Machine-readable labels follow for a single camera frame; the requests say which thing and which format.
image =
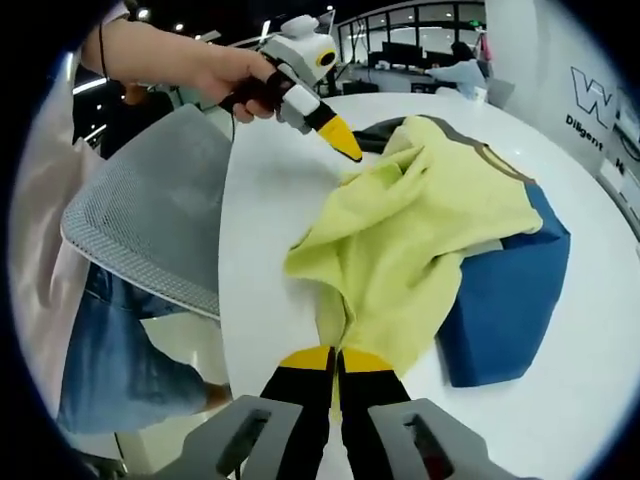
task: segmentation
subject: white table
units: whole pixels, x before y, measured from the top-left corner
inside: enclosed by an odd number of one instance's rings
[[[604,453],[637,400],[640,262],[631,229],[576,161],[491,106],[412,94],[356,95],[328,103],[354,129],[409,114],[441,117],[490,144],[544,188],[572,243],[562,297],[531,368],[513,382],[454,389],[432,348],[402,380],[412,398],[429,398],[482,435],[491,458],[515,475],[577,477]],[[258,395],[280,360],[318,344],[314,287],[288,279],[283,262],[340,173],[358,168],[317,135],[303,137],[276,121],[238,129],[219,264],[234,395]],[[352,478],[343,453],[332,437],[318,478]]]

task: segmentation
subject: jeans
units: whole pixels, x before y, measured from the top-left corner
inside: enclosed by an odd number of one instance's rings
[[[155,348],[140,323],[179,311],[92,264],[67,353],[58,423],[73,433],[131,431],[201,410],[200,374]]]

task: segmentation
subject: person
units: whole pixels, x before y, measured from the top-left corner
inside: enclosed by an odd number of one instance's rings
[[[430,68],[424,73],[442,82],[455,83],[458,92],[465,98],[473,100],[476,87],[487,89],[487,81],[478,66],[478,61],[464,42],[454,42],[451,45],[451,52],[456,62],[453,66]]]
[[[108,128],[102,135],[100,156],[109,159],[140,132],[173,112],[165,92],[149,92],[137,83],[123,86],[124,99],[108,115]]]
[[[90,263],[65,243],[67,204],[104,162],[73,139],[77,64],[123,83],[196,88],[222,101],[247,78],[274,67],[259,53],[208,45],[130,22],[120,4],[65,57],[31,125],[9,224],[9,281],[16,332],[34,383],[58,424],[71,432],[136,430],[229,400],[188,365],[157,350],[139,319],[173,305]],[[256,100],[233,106],[248,123],[273,112]]]

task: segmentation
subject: blue cloth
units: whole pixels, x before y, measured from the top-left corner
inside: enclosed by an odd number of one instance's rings
[[[451,385],[474,387],[521,377],[560,297],[570,235],[542,189],[526,184],[542,229],[502,240],[504,250],[465,259],[462,284],[438,338]]]
[[[475,87],[487,89],[487,81],[477,60],[458,62],[451,67],[430,68],[424,73],[443,82],[455,83],[458,91],[470,100],[475,97]]]
[[[182,311],[91,265],[71,335],[58,423],[73,433],[144,428],[206,403],[191,366],[156,349],[140,319]]]

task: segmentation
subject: yellow cloth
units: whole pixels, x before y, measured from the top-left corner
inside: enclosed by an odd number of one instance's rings
[[[330,195],[285,270],[325,285],[322,344],[375,353],[403,375],[454,303],[465,250],[541,226],[517,173],[488,148],[409,117],[372,169]]]

